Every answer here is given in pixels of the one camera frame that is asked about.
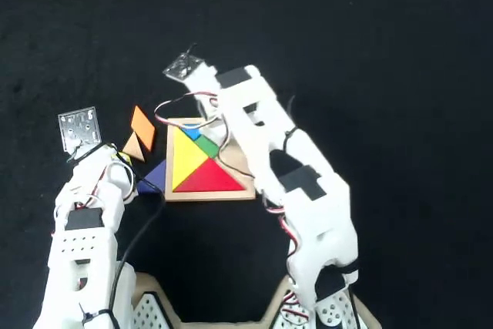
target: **wooden frame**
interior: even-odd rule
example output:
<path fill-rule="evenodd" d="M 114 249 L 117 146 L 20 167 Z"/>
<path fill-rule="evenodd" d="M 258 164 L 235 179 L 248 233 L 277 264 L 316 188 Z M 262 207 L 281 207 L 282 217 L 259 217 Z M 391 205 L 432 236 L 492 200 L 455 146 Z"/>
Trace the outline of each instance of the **wooden frame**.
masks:
<path fill-rule="evenodd" d="M 285 277 L 274 292 L 272 301 L 267 306 L 265 314 L 260 321 L 246 323 L 190 323 L 181 321 L 173 310 L 173 306 L 165 295 L 164 290 L 154 277 L 148 274 L 137 273 L 136 289 L 132 296 L 132 305 L 134 307 L 137 305 L 143 293 L 152 291 L 157 293 L 173 329 L 269 329 L 277 315 L 279 307 L 283 303 L 283 296 L 289 288 L 287 277 Z M 381 324 L 375 316 L 356 296 L 354 296 L 354 303 L 357 312 L 368 329 L 382 329 Z"/>
<path fill-rule="evenodd" d="M 170 119 L 176 123 L 202 123 L 203 119 Z M 175 202 L 196 202 L 196 201 L 211 201 L 211 200 L 254 200 L 255 186 L 253 179 L 243 176 L 234 170 L 230 170 L 219 161 L 216 161 L 227 173 L 229 173 L 238 183 L 243 185 L 245 190 L 239 191 L 224 191 L 224 192 L 190 192 L 190 193 L 175 193 L 173 192 L 173 156 L 174 156 L 174 132 L 179 130 L 175 126 L 168 126 L 168 135 L 166 143 L 166 186 L 164 197 L 167 201 Z M 250 173 L 248 170 L 247 159 L 243 155 L 238 144 L 231 140 L 230 144 L 221 153 L 221 159 L 229 165 Z"/>

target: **black cloth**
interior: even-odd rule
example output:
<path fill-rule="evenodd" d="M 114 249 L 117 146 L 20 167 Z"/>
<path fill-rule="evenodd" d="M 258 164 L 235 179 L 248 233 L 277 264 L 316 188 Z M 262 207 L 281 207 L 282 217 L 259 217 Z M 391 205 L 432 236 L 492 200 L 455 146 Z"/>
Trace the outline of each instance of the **black cloth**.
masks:
<path fill-rule="evenodd" d="M 185 92 L 161 71 L 192 42 L 221 72 L 256 65 L 350 184 L 355 293 L 384 327 L 487 327 L 491 0 L 0 0 L 2 327 L 41 307 L 56 194 L 71 176 L 57 114 L 96 106 L 122 146 L 132 108 Z M 195 116 L 193 102 L 169 116 Z M 166 130 L 146 154 L 164 157 Z M 156 199 L 127 207 L 120 253 Z M 287 237 L 258 201 L 169 204 L 129 262 L 185 321 L 258 320 Z"/>

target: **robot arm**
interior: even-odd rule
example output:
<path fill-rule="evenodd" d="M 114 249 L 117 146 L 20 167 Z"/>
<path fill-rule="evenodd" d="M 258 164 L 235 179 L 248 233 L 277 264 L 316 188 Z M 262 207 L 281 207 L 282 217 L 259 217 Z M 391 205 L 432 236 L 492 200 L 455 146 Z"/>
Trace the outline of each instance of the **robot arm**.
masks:
<path fill-rule="evenodd" d="M 77 152 L 82 158 L 84 151 Z M 133 174 L 116 157 L 116 150 L 100 146 L 74 167 L 73 176 L 55 200 L 55 232 L 49 254 L 49 276 L 42 311 L 35 329 L 81 327 L 113 329 L 108 314 L 116 271 L 119 228 L 125 209 L 135 197 Z M 130 328 L 130 297 L 136 275 L 128 264 L 122 269 L 112 312 L 119 327 Z"/>
<path fill-rule="evenodd" d="M 193 59 L 194 68 L 183 68 L 186 58 Z M 165 74 L 190 92 L 217 95 L 215 106 L 201 104 L 207 118 L 217 116 L 219 123 L 202 131 L 217 143 L 231 134 L 245 154 L 257 191 L 283 211 L 282 223 L 294 238 L 288 274 L 301 305 L 314 312 L 317 302 L 356 281 L 357 235 L 350 219 L 349 187 L 295 126 L 259 70 L 249 65 L 217 76 L 203 60 L 183 54 Z M 278 178 L 270 167 L 274 149 L 296 159 L 299 167 Z M 336 267 L 335 275 L 326 267 Z M 329 288 L 323 287 L 327 279 L 335 281 Z"/>

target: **perforated metal plate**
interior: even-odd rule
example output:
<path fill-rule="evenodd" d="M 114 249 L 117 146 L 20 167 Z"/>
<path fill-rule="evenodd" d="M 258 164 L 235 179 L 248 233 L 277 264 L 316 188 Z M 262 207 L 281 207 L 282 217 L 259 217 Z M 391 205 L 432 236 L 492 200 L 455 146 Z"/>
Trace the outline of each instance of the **perforated metal plate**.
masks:
<path fill-rule="evenodd" d="M 156 295 L 144 293 L 133 311 L 133 329 L 173 329 Z"/>
<path fill-rule="evenodd" d="M 297 299 L 293 297 L 279 308 L 270 329 L 311 329 L 312 327 L 315 327 L 315 323 L 312 323 L 312 321 L 316 320 L 315 317 L 311 317 L 310 323 L 308 323 L 300 316 L 294 314 L 296 312 L 307 314 L 307 311 L 299 304 L 293 304 L 293 302 L 296 301 Z M 286 308 L 294 313 L 284 311 L 283 309 Z M 319 324 L 324 325 L 327 329 L 357 329 L 351 303 L 343 291 L 338 292 L 332 295 L 332 297 L 326 298 L 317 304 L 317 316 L 320 322 Z M 358 317 L 360 320 L 360 328 L 367 329 L 363 319 L 361 319 L 359 315 Z"/>
<path fill-rule="evenodd" d="M 59 127 L 63 150 L 67 153 L 72 154 L 80 146 L 101 142 L 95 107 L 60 114 Z"/>
<path fill-rule="evenodd" d="M 183 82 L 201 63 L 203 59 L 197 58 L 194 55 L 182 53 L 171 65 L 166 67 L 163 73 L 166 77 Z"/>

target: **blue triangle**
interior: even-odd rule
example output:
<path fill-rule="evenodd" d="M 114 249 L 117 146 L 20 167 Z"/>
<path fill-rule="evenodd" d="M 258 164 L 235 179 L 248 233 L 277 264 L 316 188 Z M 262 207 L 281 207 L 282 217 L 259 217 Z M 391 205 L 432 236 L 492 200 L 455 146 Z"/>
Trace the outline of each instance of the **blue triangle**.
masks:
<path fill-rule="evenodd" d="M 185 126 L 197 126 L 196 123 L 186 123 Z M 195 140 L 200 136 L 200 129 L 182 129 L 182 131 L 191 139 Z"/>
<path fill-rule="evenodd" d="M 157 165 L 154 170 L 147 174 L 145 179 L 150 183 L 157 186 L 161 192 L 164 192 L 164 184 L 166 178 L 166 160 Z M 137 183 L 137 192 L 143 193 L 157 193 L 153 188 L 144 183 L 142 180 Z"/>

